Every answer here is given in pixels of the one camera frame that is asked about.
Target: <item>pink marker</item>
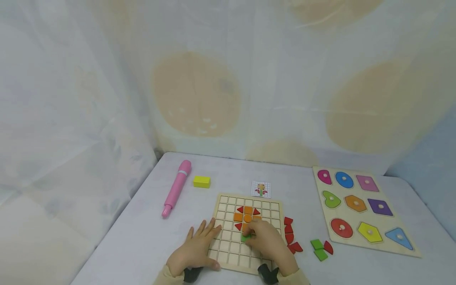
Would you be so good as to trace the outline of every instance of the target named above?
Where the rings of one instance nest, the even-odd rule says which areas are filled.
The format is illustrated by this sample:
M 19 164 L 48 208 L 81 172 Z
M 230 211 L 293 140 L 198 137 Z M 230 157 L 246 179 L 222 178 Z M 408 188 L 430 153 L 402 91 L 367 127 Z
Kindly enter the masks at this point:
M 177 173 L 176 179 L 174 180 L 168 197 L 166 198 L 165 208 L 161 213 L 161 216 L 163 218 L 167 218 L 170 215 L 171 210 L 176 206 L 176 202 L 179 199 L 179 195 L 181 194 L 185 180 L 190 174 L 190 171 L 192 171 L 192 163 L 187 160 L 183 161 L 181 163 L 181 166 L 179 166 L 179 171 Z

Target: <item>wooden shape puzzle board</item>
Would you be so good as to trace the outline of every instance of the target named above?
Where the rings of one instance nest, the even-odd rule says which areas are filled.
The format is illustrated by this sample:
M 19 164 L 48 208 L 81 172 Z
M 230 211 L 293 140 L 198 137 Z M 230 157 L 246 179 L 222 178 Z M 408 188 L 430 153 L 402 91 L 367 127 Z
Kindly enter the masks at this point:
M 252 219 L 271 223 L 285 241 L 283 207 L 280 201 L 221 193 L 215 203 L 215 226 L 222 225 L 212 241 L 207 255 L 224 269 L 258 275 L 258 267 L 266 263 L 270 270 L 275 264 L 260 252 L 241 241 L 242 230 Z
M 313 171 L 333 242 L 421 257 L 371 174 L 316 166 Z

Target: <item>table surface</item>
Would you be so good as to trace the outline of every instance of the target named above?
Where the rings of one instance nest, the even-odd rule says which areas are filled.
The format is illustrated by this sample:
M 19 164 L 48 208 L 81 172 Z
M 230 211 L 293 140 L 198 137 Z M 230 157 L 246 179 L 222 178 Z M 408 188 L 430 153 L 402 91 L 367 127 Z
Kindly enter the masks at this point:
M 175 209 L 164 220 L 163 202 L 184 159 L 192 162 L 192 172 Z M 210 189 L 194 188 L 195 175 L 209 176 Z M 376 178 L 421 250 L 422 259 L 332 243 L 334 255 L 320 262 L 310 241 L 329 240 L 329 236 L 311 168 L 168 152 L 72 285 L 151 285 L 188 229 L 212 216 L 217 194 L 249 196 L 253 180 L 270 182 L 272 198 L 281 200 L 285 216 L 294 219 L 295 240 L 304 248 L 295 257 L 312 284 L 454 284 L 455 242 L 407 182 L 395 177 Z M 195 284 L 262 282 L 254 275 L 205 269 Z

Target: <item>red circle piece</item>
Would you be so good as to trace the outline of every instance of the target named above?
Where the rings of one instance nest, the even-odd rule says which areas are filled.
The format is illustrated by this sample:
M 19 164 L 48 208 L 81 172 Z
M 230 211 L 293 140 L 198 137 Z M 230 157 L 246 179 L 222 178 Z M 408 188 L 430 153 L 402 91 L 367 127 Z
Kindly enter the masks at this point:
M 331 228 L 338 236 L 342 238 L 351 238 L 353 236 L 352 227 L 342 219 L 335 218 L 331 220 Z

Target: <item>green block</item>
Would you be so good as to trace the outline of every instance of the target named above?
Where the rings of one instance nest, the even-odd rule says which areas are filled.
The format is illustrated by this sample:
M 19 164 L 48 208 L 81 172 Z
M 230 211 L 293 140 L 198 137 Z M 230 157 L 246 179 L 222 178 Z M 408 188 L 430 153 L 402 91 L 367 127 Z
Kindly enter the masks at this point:
M 319 239 L 311 240 L 311 244 L 315 250 L 323 249 L 324 246 Z
M 243 236 L 243 235 L 241 235 L 241 242 L 245 243 L 245 241 L 246 241 L 246 240 L 248 240 L 248 239 L 250 239 L 251 237 L 252 237 L 252 235 L 251 235 L 251 234 L 249 234 L 249 235 L 248 235 L 248 236 L 246 236 L 246 237 L 245 237 L 245 236 Z
M 316 251 L 314 251 L 314 253 L 320 261 L 324 261 L 328 258 L 328 255 L 326 254 L 324 249 L 317 249 Z

